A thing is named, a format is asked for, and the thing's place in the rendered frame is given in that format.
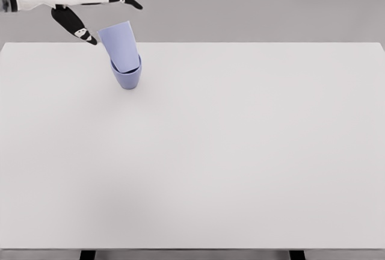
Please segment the lavender cup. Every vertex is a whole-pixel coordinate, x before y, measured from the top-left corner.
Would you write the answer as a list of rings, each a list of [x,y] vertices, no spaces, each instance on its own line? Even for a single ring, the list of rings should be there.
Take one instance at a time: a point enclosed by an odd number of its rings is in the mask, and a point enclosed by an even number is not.
[[[117,82],[120,84],[120,86],[123,89],[131,90],[138,85],[141,77],[141,72],[142,72],[141,57],[138,56],[138,59],[139,59],[139,66],[136,69],[130,70],[127,73],[119,72],[115,64],[112,61],[110,61],[112,72]]]
[[[139,68],[139,53],[130,21],[100,29],[97,33],[118,72],[129,73]]]

